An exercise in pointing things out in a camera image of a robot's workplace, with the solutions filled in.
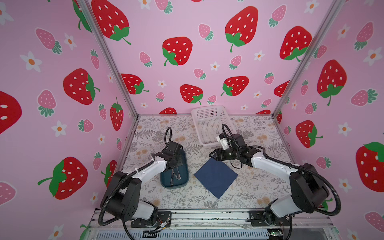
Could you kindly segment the silver metal fork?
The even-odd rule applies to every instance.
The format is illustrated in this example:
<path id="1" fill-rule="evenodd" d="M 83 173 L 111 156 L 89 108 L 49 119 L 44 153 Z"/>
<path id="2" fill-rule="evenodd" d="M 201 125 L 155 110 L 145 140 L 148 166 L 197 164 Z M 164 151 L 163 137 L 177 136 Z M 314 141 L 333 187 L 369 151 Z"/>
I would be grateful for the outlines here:
<path id="1" fill-rule="evenodd" d="M 171 187 L 174 186 L 176 178 L 177 178 L 177 175 L 175 174 L 175 170 L 172 169 L 172 172 L 171 172 Z"/>

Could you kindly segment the dark blue paper napkin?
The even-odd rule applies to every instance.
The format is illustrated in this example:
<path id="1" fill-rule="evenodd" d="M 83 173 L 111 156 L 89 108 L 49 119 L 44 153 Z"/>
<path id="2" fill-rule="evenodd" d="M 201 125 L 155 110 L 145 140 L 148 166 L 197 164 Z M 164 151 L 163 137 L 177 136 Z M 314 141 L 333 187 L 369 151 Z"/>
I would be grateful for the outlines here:
<path id="1" fill-rule="evenodd" d="M 238 174 L 223 162 L 210 158 L 194 176 L 211 194 L 220 199 Z"/>

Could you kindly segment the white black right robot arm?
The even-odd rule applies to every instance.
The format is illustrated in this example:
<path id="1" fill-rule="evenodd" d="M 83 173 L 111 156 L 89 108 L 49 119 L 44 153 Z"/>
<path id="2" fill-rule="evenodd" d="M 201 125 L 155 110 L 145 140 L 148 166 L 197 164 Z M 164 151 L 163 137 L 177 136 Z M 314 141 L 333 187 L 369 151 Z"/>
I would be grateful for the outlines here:
<path id="1" fill-rule="evenodd" d="M 342 203 L 336 189 L 310 164 L 283 162 L 270 157 L 261 146 L 241 147 L 235 143 L 215 149 L 209 156 L 220 162 L 238 160 L 243 165 L 268 172 L 290 184 L 290 194 L 265 207 L 264 221 L 270 226 L 277 225 L 286 216 L 299 213 L 318 212 L 336 216 L 341 212 Z"/>

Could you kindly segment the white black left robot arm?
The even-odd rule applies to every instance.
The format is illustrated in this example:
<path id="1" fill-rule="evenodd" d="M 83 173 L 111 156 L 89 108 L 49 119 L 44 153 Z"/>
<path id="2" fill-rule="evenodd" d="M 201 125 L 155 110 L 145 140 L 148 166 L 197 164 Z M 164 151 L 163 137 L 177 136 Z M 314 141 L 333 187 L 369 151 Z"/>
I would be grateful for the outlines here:
<path id="1" fill-rule="evenodd" d="M 140 200 L 141 187 L 160 173 L 182 166 L 183 152 L 182 145 L 171 141 L 161 152 L 152 154 L 146 165 L 129 174 L 116 172 L 101 202 L 99 225 L 107 226 L 118 220 L 143 220 L 150 227 L 157 224 L 158 208 Z"/>

